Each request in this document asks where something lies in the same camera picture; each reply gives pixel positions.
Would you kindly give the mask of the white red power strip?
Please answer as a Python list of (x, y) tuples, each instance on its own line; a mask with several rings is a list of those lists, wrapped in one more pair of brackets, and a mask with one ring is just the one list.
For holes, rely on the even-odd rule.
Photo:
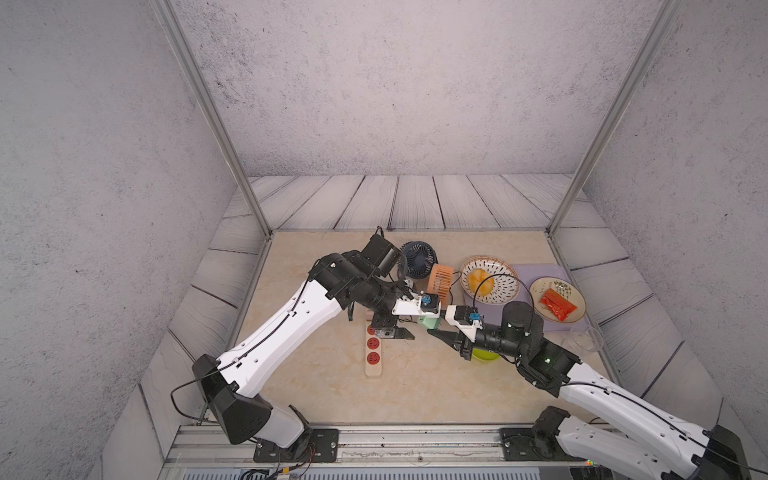
[(381, 339), (371, 322), (366, 324), (364, 373), (367, 378), (378, 378), (383, 374)]

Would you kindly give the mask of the orange desk fan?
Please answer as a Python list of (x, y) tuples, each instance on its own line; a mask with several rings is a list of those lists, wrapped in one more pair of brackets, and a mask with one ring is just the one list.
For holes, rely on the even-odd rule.
[(430, 274), (417, 285), (419, 292), (436, 294), (439, 297), (442, 306), (449, 304), (452, 283), (454, 278), (454, 269), (450, 266), (435, 264), (432, 266)]

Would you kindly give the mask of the green usb power adapter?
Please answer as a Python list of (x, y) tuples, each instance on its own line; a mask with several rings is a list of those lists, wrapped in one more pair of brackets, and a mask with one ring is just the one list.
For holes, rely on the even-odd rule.
[(440, 322), (441, 322), (441, 319), (439, 317), (420, 316), (418, 319), (418, 323), (427, 330), (438, 329)]

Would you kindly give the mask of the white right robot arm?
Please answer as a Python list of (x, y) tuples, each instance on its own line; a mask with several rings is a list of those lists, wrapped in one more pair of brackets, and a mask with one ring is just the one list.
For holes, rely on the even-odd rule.
[(705, 429), (651, 405), (611, 382), (575, 353), (548, 340), (543, 321), (526, 302), (506, 304), (499, 325), (486, 325), (476, 308), (443, 307), (427, 297), (420, 307), (428, 317), (446, 321), (451, 330), (431, 330), (465, 359), (476, 350), (512, 361), (532, 386), (597, 416), (611, 430), (550, 406), (534, 422), (533, 453), (553, 459), (563, 453), (591, 460), (633, 479), (748, 479), (741, 439), (716, 425)]

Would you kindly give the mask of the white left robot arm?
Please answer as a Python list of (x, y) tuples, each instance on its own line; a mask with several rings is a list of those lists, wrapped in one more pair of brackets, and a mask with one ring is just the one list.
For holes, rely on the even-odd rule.
[(439, 317), (435, 294), (418, 293), (387, 275), (402, 254), (374, 233), (361, 251), (317, 260), (291, 298), (240, 344), (192, 365), (193, 384), (233, 445), (264, 440), (281, 449), (303, 449), (310, 435), (295, 410), (272, 405), (260, 392), (267, 380), (311, 334), (340, 312), (359, 304), (376, 329), (396, 327), (400, 317)]

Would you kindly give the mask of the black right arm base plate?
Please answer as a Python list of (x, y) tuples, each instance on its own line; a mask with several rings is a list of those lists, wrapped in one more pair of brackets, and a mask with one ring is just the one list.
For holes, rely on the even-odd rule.
[(561, 424), (571, 415), (564, 409), (548, 406), (531, 427), (504, 427), (499, 430), (503, 457), (508, 462), (575, 461), (557, 441)]

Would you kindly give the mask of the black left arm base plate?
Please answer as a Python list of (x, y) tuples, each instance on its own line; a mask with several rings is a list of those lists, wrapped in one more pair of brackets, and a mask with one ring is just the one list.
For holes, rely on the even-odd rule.
[(340, 432), (311, 426), (293, 406), (275, 407), (256, 436), (255, 463), (334, 463)]

